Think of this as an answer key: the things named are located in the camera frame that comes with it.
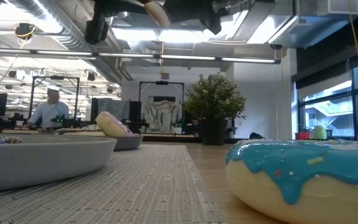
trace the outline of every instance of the man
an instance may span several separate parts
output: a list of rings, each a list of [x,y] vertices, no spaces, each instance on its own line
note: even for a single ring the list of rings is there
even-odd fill
[[[150,14],[164,28],[171,23],[199,19],[214,34],[222,29],[221,16],[228,15],[225,8],[216,7],[219,0],[166,0],[163,5],[151,0],[137,1],[144,5],[129,0],[95,0],[93,20],[86,23],[85,40],[90,44],[106,40],[110,27],[105,20],[119,12]]]
[[[64,115],[68,118],[68,106],[59,101],[59,91],[48,89],[48,101],[41,103],[38,108],[34,111],[33,115],[27,122],[27,127],[31,127],[42,118],[41,127],[43,128],[59,128],[62,126],[61,123],[53,122],[51,119],[56,116]]]

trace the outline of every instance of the gray bowl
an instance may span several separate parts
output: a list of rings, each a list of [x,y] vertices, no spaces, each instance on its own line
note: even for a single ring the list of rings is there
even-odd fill
[[[75,177],[104,167],[116,139],[20,135],[23,144],[0,144],[0,190]]]
[[[137,149],[142,144],[143,136],[123,136],[123,137],[110,137],[117,139],[115,151],[125,151]]]

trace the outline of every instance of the black planter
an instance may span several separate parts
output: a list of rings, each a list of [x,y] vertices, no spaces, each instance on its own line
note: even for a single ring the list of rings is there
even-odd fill
[[[226,119],[202,119],[201,138],[205,145],[223,145],[226,136]]]

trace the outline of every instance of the red object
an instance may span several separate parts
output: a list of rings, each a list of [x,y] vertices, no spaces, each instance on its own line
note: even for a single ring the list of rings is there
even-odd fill
[[[310,137],[309,133],[295,133],[296,140],[305,140],[305,139],[309,139],[309,137]]]

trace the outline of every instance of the pink frosted donut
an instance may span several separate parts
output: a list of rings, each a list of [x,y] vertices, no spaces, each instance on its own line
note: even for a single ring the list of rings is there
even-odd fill
[[[127,126],[123,125],[114,115],[103,111],[96,117],[96,123],[107,136],[133,136]]]

